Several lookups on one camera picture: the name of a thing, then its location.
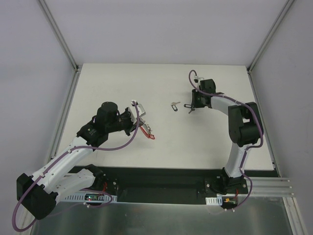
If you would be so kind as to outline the red handled key organizer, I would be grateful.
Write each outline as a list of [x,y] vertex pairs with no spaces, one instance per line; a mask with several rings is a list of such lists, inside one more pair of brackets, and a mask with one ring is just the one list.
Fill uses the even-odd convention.
[[148,135],[152,134],[152,130],[151,130],[150,126],[148,124],[146,124],[146,121],[143,119],[140,119],[140,123],[141,123],[140,130],[142,131],[144,136],[149,139]]

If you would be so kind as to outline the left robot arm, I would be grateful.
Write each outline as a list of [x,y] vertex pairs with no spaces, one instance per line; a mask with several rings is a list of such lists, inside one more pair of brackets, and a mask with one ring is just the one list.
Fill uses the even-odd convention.
[[135,137],[140,118],[145,114],[143,106],[136,101],[132,101],[123,113],[118,111],[115,103],[104,102],[61,154],[30,176],[23,173],[17,178],[19,204],[41,220],[61,200],[81,189],[102,191],[107,184],[104,172],[93,164],[70,177],[66,174],[94,151],[103,150],[101,145],[108,140],[110,133],[123,131],[127,136]]

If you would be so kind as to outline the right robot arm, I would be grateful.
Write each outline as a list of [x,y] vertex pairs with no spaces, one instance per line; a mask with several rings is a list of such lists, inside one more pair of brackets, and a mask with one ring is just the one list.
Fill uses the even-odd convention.
[[210,183],[212,191],[225,195],[245,183],[245,164],[249,151],[259,140],[263,140],[264,130],[258,106],[255,102],[241,103],[223,93],[217,93],[213,79],[195,76],[194,82],[191,111],[208,107],[228,116],[228,133],[232,141],[230,155],[220,177]]

